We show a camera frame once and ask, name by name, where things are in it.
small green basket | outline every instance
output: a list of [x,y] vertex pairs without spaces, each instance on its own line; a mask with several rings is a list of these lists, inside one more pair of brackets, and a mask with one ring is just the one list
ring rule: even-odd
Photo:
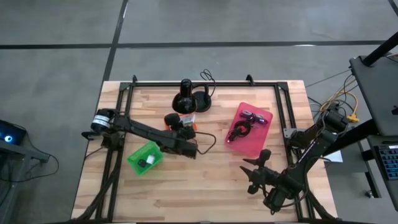
[[[153,164],[147,164],[145,167],[141,167],[138,165],[140,159],[147,160],[147,158],[153,155],[155,157]],[[132,167],[132,169],[136,172],[137,175],[145,174],[150,168],[154,167],[163,159],[163,153],[160,151],[159,146],[153,142],[149,141],[147,144],[139,148],[136,152],[131,154],[127,161]]]

black lamp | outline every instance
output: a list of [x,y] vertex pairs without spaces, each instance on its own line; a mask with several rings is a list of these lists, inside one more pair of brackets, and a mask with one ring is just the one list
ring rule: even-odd
[[[205,87],[205,91],[192,93],[192,90],[199,86]],[[191,80],[183,79],[180,84],[180,93],[175,95],[172,106],[176,112],[181,114],[205,112],[211,106],[209,86],[207,84],[193,85]]]

wooden table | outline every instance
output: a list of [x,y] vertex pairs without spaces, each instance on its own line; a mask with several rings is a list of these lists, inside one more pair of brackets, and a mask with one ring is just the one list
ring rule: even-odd
[[[287,81],[298,128],[313,124],[303,81]],[[120,82],[105,82],[98,108],[115,108]],[[164,129],[163,118],[174,113],[171,102],[177,87],[135,87],[131,105],[131,119],[158,129]],[[249,195],[248,178],[239,168],[246,156],[224,145],[229,126],[240,102],[270,111],[274,118],[264,144],[272,151],[266,166],[276,171],[287,167],[275,92],[269,87],[217,87],[211,108],[197,113],[199,131],[217,137],[208,154],[192,160],[183,156],[164,154],[164,160],[143,176],[138,177],[127,163],[127,156],[143,146],[147,140],[128,134],[119,179],[114,222],[273,222],[296,221],[294,207],[283,208],[271,215],[262,204],[263,195]],[[289,124],[287,110],[285,120]],[[197,136],[200,150],[213,141]],[[100,140],[90,142],[87,153],[99,148]],[[103,175],[106,150],[90,156],[84,163],[72,217],[78,217],[98,193]],[[320,203],[336,216],[325,166],[318,161],[308,173],[310,188]],[[107,210],[108,198],[104,209]]]

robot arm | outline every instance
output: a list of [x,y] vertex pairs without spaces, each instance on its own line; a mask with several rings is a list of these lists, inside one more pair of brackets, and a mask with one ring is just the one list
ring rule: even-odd
[[[241,169],[249,177],[249,181],[252,182],[248,193],[254,194],[258,191],[258,188],[263,188],[265,196],[263,204],[274,213],[283,207],[293,205],[284,205],[285,199],[293,199],[301,191],[304,191],[302,198],[308,197],[322,218],[332,219],[333,217],[326,212],[311,191],[307,189],[308,183],[305,177],[328,147],[346,130],[347,125],[348,120],[340,115],[337,110],[328,109],[312,127],[306,131],[293,133],[288,140],[288,147],[297,147],[300,150],[305,149],[305,151],[296,164],[284,169],[282,173],[264,166],[266,160],[271,156],[271,152],[267,149],[260,153],[258,159],[244,159],[250,164],[259,166],[258,169],[253,171],[241,166]],[[265,191],[266,185],[273,186],[269,193]]]
[[156,142],[163,152],[196,158],[198,145],[187,141],[195,137],[191,127],[181,128],[178,131],[161,131],[134,121],[127,115],[121,115],[114,109],[100,109],[91,128],[94,132],[103,135],[104,142],[110,142],[107,144],[109,147],[113,147],[113,143],[117,144],[119,132],[124,132]]

yellow cable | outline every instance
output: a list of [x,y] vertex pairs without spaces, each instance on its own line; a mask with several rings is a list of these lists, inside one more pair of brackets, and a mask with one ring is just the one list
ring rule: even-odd
[[356,110],[358,109],[358,98],[354,95],[354,93],[351,92],[347,92],[344,91],[345,88],[347,88],[349,85],[351,85],[353,82],[355,82],[355,80],[350,81],[347,85],[340,87],[335,94],[331,95],[329,97],[328,100],[326,100],[326,102],[324,102],[324,104],[321,105],[320,107],[320,111],[323,112],[325,110],[325,106],[329,106],[331,102],[335,101],[338,97],[344,95],[344,94],[348,94],[351,95],[354,99],[355,99],[355,107],[353,112],[347,116],[347,118],[351,121],[351,122],[359,122],[359,119],[356,117]]

